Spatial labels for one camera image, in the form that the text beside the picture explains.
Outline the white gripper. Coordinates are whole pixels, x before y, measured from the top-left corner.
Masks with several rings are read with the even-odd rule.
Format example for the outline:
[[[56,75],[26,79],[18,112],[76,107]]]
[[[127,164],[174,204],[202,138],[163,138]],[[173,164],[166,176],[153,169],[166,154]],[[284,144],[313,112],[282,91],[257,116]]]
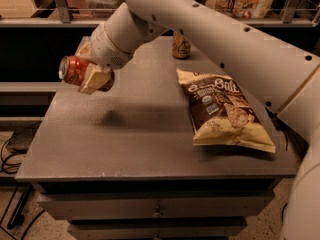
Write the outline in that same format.
[[[75,56],[99,64],[88,66],[79,87],[79,92],[84,94],[109,91],[113,86],[113,69],[123,68],[132,59],[131,54],[121,51],[108,37],[104,23],[92,32],[89,42],[79,44]]]

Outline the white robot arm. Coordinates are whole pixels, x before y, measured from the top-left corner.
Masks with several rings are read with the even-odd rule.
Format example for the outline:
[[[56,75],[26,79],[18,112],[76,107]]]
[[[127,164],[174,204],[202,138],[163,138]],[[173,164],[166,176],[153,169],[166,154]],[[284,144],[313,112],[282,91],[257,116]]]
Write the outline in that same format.
[[[194,0],[124,0],[80,55],[127,62],[163,31],[184,35],[308,143],[280,240],[320,239],[320,58]]]

